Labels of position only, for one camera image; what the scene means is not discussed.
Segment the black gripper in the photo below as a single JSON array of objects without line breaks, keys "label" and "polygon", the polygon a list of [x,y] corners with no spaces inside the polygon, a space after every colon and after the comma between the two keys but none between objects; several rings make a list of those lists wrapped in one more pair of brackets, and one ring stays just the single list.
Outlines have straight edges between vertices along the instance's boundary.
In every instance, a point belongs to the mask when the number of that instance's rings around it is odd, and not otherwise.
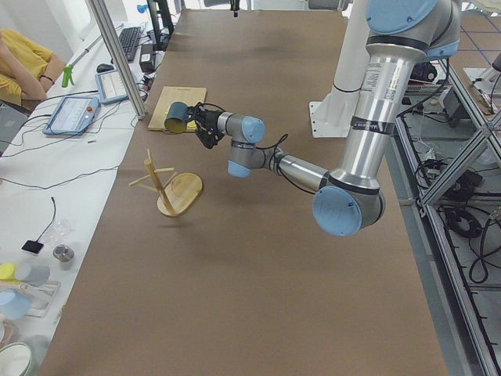
[{"label": "black gripper", "polygon": [[[240,0],[231,0],[231,11],[234,17],[238,17]],[[212,103],[197,103],[188,107],[188,120],[196,123],[195,134],[208,149],[212,149],[224,137],[218,129],[218,118],[224,112],[224,109]]]}]

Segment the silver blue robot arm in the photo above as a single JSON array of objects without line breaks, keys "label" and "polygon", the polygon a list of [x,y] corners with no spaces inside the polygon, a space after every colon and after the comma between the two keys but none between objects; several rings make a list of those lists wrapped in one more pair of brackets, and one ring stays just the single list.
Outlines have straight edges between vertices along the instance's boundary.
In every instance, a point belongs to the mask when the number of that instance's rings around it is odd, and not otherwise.
[{"label": "silver blue robot arm", "polygon": [[313,215],[327,233],[345,237],[374,224],[384,213],[377,173],[400,102],[417,63],[453,55],[460,39],[457,1],[370,1],[353,11],[368,28],[369,62],[340,165],[326,170],[282,151],[261,148],[264,123],[206,103],[187,107],[186,121],[206,147],[231,139],[228,172],[240,178],[267,168],[313,190]]}]

